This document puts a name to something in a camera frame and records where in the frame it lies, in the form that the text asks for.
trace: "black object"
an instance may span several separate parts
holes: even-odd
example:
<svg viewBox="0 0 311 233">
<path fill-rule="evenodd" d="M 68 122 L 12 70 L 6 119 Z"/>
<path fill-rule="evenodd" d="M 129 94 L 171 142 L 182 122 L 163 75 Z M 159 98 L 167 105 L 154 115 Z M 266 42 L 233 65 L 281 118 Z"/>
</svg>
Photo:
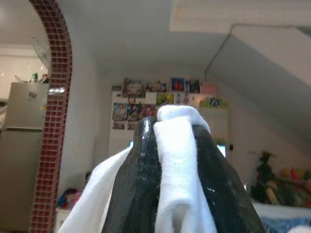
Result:
<svg viewBox="0 0 311 233">
<path fill-rule="evenodd" d="M 264 228 L 235 169 L 209 132 L 193 126 L 198 173 L 218 233 L 264 233 Z"/>
<path fill-rule="evenodd" d="M 102 233 L 154 232 L 161 176 L 155 122 L 155 117 L 138 122 L 134 147 L 115 179 Z"/>
</svg>

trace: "refrigerator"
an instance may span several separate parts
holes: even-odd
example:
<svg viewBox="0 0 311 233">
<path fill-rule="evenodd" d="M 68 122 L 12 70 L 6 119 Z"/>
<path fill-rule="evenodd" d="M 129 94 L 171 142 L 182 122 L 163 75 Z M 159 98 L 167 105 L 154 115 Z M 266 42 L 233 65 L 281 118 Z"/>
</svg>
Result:
<svg viewBox="0 0 311 233">
<path fill-rule="evenodd" d="M 27 231 L 48 84 L 12 83 L 0 134 L 0 232 Z"/>
</svg>

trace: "picture on wall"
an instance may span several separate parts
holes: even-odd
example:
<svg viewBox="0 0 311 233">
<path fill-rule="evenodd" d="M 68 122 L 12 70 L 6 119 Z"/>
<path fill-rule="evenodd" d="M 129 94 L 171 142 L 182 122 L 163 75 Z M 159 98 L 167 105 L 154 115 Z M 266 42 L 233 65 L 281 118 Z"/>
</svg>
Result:
<svg viewBox="0 0 311 233">
<path fill-rule="evenodd" d="M 123 86 L 123 98 L 145 98 L 146 86 L 143 81 L 129 80 L 125 78 Z"/>
<path fill-rule="evenodd" d="M 142 117 L 154 117 L 156 116 L 156 105 L 155 104 L 143 104 L 141 106 Z"/>
<path fill-rule="evenodd" d="M 127 105 L 127 120 L 139 121 L 141 119 L 141 104 L 128 104 Z"/>
<path fill-rule="evenodd" d="M 127 122 L 127 129 L 128 130 L 135 130 L 137 126 L 137 121 L 129 121 Z"/>
<path fill-rule="evenodd" d="M 185 91 L 185 80 L 183 78 L 171 78 L 172 91 Z"/>
<path fill-rule="evenodd" d="M 114 120 L 112 128 L 115 130 L 124 130 L 125 121 Z"/>
<path fill-rule="evenodd" d="M 157 93 L 156 94 L 156 105 L 166 105 L 174 104 L 174 94 L 173 93 Z"/>
<path fill-rule="evenodd" d="M 126 103 L 114 103 L 113 104 L 113 120 L 126 120 L 127 104 Z"/>
</svg>

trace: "tiled archway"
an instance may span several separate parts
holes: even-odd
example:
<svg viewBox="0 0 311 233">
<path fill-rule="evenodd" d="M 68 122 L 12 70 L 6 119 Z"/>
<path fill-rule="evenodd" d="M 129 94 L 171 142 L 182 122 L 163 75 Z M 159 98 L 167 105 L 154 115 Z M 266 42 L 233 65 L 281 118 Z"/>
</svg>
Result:
<svg viewBox="0 0 311 233">
<path fill-rule="evenodd" d="M 55 0 L 29 0 L 41 18 L 52 53 L 50 91 L 37 168 L 30 232 L 52 232 L 72 72 L 70 37 Z"/>
</svg>

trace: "white towel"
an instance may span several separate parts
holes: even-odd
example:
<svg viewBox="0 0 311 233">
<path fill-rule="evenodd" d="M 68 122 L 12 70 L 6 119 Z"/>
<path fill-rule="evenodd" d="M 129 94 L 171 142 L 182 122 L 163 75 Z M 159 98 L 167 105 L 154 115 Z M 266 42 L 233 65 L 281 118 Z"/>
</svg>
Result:
<svg viewBox="0 0 311 233">
<path fill-rule="evenodd" d="M 156 233 L 216 233 L 197 172 L 191 125 L 208 124 L 188 106 L 163 106 L 154 125 L 162 166 Z M 82 196 L 59 233 L 100 233 L 116 174 L 131 148 L 107 159 L 92 172 Z"/>
<path fill-rule="evenodd" d="M 59 233 L 101 233 L 115 177 L 132 147 L 99 164 Z"/>
<path fill-rule="evenodd" d="M 208 124 L 189 106 L 166 105 L 154 125 L 162 167 L 155 233 L 216 233 L 197 171 L 192 125 Z"/>
</svg>

